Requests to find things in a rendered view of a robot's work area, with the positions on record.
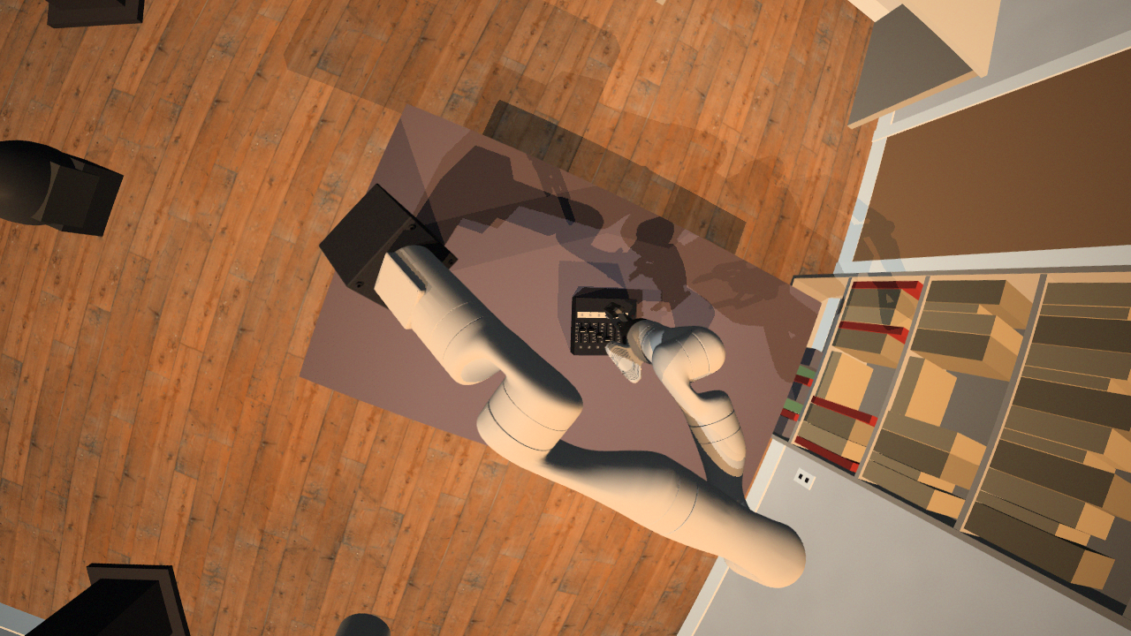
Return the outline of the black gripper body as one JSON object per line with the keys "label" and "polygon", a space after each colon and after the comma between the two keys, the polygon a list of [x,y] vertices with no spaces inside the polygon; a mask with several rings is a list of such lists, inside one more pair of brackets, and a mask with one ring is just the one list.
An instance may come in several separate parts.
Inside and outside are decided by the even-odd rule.
{"label": "black gripper body", "polygon": [[627,323],[622,323],[622,321],[619,323],[619,327],[621,327],[621,329],[623,329],[623,333],[622,333],[622,344],[625,344],[627,332],[630,330],[631,327],[633,327],[634,323],[647,321],[647,319],[644,319],[644,318],[638,318],[638,319],[634,319],[633,321],[631,321],[631,319],[627,318],[627,317],[625,317],[625,320],[627,320]]}

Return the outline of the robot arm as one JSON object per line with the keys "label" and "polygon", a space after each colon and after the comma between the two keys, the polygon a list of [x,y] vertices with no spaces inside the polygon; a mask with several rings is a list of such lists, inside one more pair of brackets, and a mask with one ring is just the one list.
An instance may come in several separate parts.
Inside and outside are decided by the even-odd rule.
{"label": "robot arm", "polygon": [[385,253],[373,289],[456,383],[475,385],[506,372],[476,422],[481,438],[502,458],[590,496],[662,536],[718,555],[733,571],[765,587],[789,587],[804,571],[808,553],[797,533],[748,507],[742,488],[746,440],[729,396],[696,393],[690,385],[725,361],[714,330],[639,321],[627,332],[625,344],[605,346],[630,383],[639,383],[642,362],[653,366],[687,416],[705,481],[661,452],[582,450],[560,440],[581,415],[581,394],[424,246]]}

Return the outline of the black lighting desk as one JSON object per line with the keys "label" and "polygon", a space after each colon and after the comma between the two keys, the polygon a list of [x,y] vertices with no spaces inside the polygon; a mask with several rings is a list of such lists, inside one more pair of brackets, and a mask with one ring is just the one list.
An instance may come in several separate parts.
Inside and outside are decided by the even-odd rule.
{"label": "black lighting desk", "polygon": [[625,313],[637,319],[637,300],[605,298],[571,298],[571,350],[573,355],[608,355],[610,341],[622,344],[622,335],[605,317],[604,308],[611,302],[625,308]]}

